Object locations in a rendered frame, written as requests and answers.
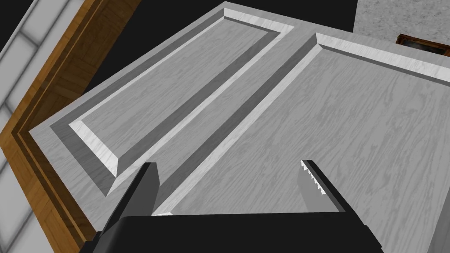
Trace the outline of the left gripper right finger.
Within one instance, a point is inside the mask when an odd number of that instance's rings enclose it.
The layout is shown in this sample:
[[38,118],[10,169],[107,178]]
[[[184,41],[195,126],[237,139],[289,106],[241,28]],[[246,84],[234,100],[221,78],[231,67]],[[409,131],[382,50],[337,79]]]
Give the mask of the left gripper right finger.
[[355,212],[312,160],[301,160],[297,181],[309,212]]

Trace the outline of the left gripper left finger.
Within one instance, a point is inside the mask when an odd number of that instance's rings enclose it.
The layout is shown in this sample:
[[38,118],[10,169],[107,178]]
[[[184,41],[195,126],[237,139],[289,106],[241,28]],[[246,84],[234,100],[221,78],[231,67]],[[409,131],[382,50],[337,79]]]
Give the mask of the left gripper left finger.
[[151,215],[159,186],[157,164],[144,163],[108,219],[103,232],[109,230],[120,218]]

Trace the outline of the grey panelled door leaf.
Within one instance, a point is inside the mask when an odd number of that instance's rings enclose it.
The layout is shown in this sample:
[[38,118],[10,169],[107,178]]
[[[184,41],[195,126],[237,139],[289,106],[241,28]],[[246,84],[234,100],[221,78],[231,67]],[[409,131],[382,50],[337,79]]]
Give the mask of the grey panelled door leaf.
[[97,230],[145,162],[155,215],[297,213],[310,159],[384,253],[428,253],[450,58],[223,3],[30,133]]

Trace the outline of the dark framed picture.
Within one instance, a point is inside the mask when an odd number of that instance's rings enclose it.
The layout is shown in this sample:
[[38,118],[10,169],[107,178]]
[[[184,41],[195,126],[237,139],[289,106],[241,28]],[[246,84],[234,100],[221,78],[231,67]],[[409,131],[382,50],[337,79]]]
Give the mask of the dark framed picture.
[[450,57],[450,46],[416,37],[400,34],[396,44]]

